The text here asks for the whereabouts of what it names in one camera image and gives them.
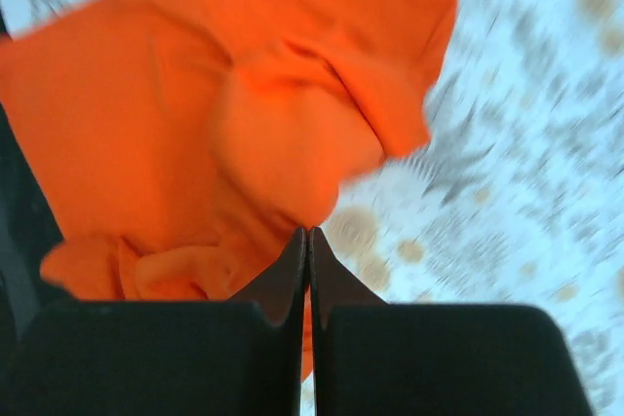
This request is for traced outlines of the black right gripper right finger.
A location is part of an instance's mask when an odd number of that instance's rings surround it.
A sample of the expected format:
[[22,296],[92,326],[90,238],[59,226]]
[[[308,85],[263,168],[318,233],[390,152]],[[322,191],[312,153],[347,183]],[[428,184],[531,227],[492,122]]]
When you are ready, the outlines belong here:
[[507,304],[391,305],[309,234],[320,415],[588,415],[562,332]]

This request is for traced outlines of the orange t shirt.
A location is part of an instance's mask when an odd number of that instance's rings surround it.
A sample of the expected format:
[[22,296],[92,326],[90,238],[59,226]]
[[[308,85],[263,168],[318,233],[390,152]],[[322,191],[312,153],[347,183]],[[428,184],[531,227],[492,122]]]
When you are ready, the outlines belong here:
[[91,300],[222,300],[429,140],[457,0],[94,0],[1,43],[1,103]]

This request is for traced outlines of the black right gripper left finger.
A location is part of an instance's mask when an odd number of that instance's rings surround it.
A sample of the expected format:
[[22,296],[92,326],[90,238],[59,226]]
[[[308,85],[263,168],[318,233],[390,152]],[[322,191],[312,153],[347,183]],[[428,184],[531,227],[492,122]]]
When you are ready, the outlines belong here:
[[2,384],[5,415],[295,415],[306,233],[223,302],[47,307]]

